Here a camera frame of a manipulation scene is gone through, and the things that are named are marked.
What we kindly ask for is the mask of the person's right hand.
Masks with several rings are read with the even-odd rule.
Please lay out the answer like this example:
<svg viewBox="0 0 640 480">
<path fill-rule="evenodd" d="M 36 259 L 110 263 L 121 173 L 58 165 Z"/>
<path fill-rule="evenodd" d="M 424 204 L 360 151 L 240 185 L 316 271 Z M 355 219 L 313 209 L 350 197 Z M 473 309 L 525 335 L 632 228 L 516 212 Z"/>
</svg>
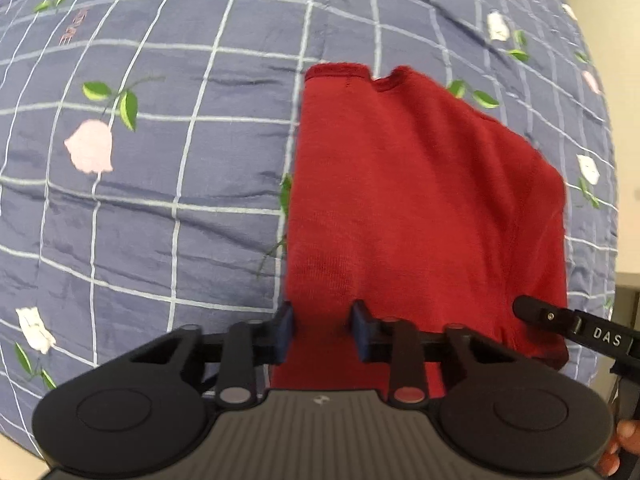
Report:
<svg viewBox="0 0 640 480">
<path fill-rule="evenodd" d="M 620 453 L 626 451 L 634 456 L 640 452 L 640 424 L 638 420 L 621 420 L 617 423 L 615 434 L 598 463 L 602 476 L 615 474 L 620 468 Z"/>
</svg>

